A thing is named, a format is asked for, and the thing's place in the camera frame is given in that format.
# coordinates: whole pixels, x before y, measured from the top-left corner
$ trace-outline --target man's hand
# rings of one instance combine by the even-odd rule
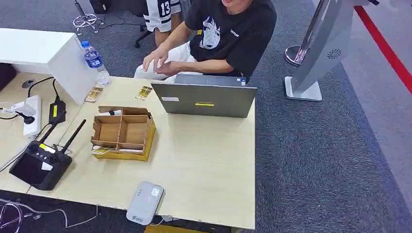
[[[164,63],[161,67],[157,68],[158,74],[164,74],[168,77],[173,76],[180,71],[179,63],[175,61]]]
[[[156,73],[156,71],[158,70],[157,64],[160,63],[160,65],[163,65],[168,57],[169,51],[162,48],[162,45],[160,45],[156,50],[154,50],[143,59],[143,70],[147,71],[150,62],[153,61],[153,73]]]

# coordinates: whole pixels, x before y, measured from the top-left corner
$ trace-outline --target black bag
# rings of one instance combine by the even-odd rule
[[[0,63],[0,91],[16,76],[17,71],[11,64]]]

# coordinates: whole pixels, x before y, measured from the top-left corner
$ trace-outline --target cardboard organizer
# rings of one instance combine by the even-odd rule
[[[155,122],[146,108],[99,106],[100,113],[121,110],[120,115],[95,116],[93,146],[111,148],[96,158],[147,161],[155,134]]]

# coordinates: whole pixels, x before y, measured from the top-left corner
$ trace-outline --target black t-shirt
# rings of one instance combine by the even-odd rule
[[[272,38],[276,12],[270,0],[253,0],[236,15],[228,14],[222,0],[195,0],[185,24],[202,30],[190,42],[190,53],[198,62],[226,59],[249,81]]]

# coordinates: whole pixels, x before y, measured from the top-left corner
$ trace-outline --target plastic bottle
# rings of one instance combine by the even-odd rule
[[[100,86],[107,86],[110,84],[110,74],[107,72],[99,57],[97,50],[90,46],[89,41],[82,41],[82,47],[85,50],[85,60],[90,68],[96,69],[99,72],[98,84]]]

